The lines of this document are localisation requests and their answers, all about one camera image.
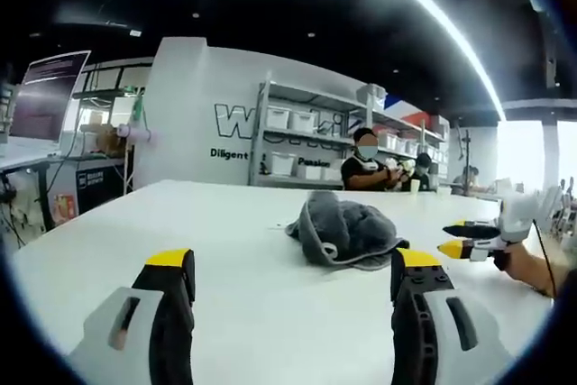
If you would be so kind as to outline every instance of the gray towel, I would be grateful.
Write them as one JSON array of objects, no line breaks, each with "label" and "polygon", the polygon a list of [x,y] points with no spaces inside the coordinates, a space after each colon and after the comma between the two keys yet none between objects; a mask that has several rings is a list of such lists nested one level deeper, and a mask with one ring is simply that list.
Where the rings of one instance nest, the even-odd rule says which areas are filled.
[{"label": "gray towel", "polygon": [[409,246],[377,208],[341,202],[331,191],[313,191],[286,232],[300,241],[308,261],[322,266],[380,270],[393,249]]}]

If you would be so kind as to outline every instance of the ceiling light strip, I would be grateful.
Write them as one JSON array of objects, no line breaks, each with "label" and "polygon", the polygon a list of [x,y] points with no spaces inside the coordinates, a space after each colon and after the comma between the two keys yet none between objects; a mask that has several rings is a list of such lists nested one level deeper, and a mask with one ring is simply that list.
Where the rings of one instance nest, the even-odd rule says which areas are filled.
[{"label": "ceiling light strip", "polygon": [[453,22],[449,19],[449,17],[443,12],[439,6],[433,0],[416,0],[423,6],[432,16],[435,18],[446,30],[446,32],[453,38],[456,42],[457,46],[461,49],[467,60],[471,63],[473,69],[481,79],[483,86],[487,89],[487,93],[490,96],[491,101],[495,105],[495,109],[499,114],[499,118],[501,121],[506,121],[507,118],[505,117],[505,112],[503,111],[503,107],[501,106],[501,102],[499,101],[499,96],[497,95],[497,91],[493,86],[493,83],[490,81],[489,74],[482,66],[481,61],[477,57],[477,54],[472,49],[472,46],[465,37],[459,32]]}]

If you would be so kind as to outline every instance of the black ceiling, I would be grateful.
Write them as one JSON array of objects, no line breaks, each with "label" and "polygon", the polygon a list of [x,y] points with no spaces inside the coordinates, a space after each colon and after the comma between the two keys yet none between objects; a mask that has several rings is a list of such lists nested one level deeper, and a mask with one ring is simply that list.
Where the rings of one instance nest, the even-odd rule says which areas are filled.
[{"label": "black ceiling", "polygon": [[[528,0],[435,1],[471,42],[503,101],[552,95],[543,31]],[[16,77],[29,61],[59,52],[88,48],[91,61],[152,56],[163,36],[190,35],[378,83],[431,113],[457,117],[459,107],[489,101],[464,56],[414,0],[11,0],[10,11],[3,45]],[[570,78],[560,79],[554,94],[571,94]]]}]

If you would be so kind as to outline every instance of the storage rack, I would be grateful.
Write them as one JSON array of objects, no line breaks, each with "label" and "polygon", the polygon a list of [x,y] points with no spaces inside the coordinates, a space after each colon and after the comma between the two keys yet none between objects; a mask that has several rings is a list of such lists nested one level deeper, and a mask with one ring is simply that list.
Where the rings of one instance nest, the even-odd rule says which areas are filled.
[{"label": "storage rack", "polygon": [[[342,131],[340,136],[322,135],[319,133],[302,133],[299,131],[284,130],[267,127],[267,112],[270,99],[297,103],[310,108],[318,108],[338,112],[343,116]],[[329,143],[340,146],[342,158],[345,153],[353,146],[353,140],[346,137],[349,117],[354,115],[361,118],[365,125],[372,128],[374,124],[381,124],[400,132],[418,133],[419,143],[421,145],[438,144],[444,142],[443,138],[437,134],[425,129],[424,123],[421,127],[410,124],[401,119],[386,115],[380,111],[371,109],[374,107],[372,101],[365,105],[351,98],[319,92],[304,87],[295,87],[276,83],[267,79],[261,84],[254,122],[254,130],[251,142],[251,157],[249,166],[249,185],[275,185],[286,187],[303,187],[303,188],[325,188],[339,189],[343,186],[340,180],[322,180],[322,179],[300,179],[296,177],[283,177],[274,175],[261,175],[261,158],[264,152],[264,138],[269,137],[287,137],[296,139],[305,139],[311,142]],[[390,150],[379,147],[379,152],[389,155],[395,155],[400,158],[414,159],[414,155],[405,152]]]}]

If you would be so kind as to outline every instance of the computer monitor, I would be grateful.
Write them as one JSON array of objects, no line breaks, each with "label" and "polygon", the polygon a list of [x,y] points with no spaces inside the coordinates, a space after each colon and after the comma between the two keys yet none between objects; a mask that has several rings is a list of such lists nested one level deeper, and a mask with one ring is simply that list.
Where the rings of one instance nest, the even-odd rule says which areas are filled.
[{"label": "computer monitor", "polygon": [[89,54],[77,51],[30,64],[16,98],[11,137],[58,144],[72,92]]}]

